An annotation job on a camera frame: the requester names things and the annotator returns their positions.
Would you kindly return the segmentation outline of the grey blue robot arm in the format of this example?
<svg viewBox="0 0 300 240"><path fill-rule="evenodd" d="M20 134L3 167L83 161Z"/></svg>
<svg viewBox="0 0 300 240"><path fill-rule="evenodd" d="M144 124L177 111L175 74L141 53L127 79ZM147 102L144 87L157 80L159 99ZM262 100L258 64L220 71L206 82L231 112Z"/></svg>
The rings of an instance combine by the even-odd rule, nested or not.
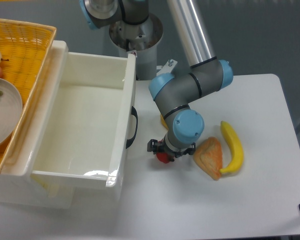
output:
<svg viewBox="0 0 300 240"><path fill-rule="evenodd" d="M162 140L152 139L147 151L163 163L192 155L204 129L202 116L189 104L217 92L233 81L229 63L215 55L194 0L170 0L168 7L180 37L190 73L156 74L150 50L163 36L161 22L150 13L147 0L82 0L80 7L91 29L109 27L111 41L127 54L142 58L138 77L148 74L153 101L167 124Z"/></svg>

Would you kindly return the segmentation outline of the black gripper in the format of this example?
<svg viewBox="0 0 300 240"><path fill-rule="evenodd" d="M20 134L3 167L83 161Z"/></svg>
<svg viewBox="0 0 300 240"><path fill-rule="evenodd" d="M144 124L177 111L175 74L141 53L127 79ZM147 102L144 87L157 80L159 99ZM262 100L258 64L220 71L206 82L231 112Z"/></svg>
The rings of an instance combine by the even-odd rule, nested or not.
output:
<svg viewBox="0 0 300 240"><path fill-rule="evenodd" d="M159 153L166 153L170 157L182 157L184 155L192 156L196 151L196 143L193 142L188 148L181 150L173 150L168 146L166 140L163 138L162 140L151 139L147 143L147 152L153 153L157 155Z"/></svg>

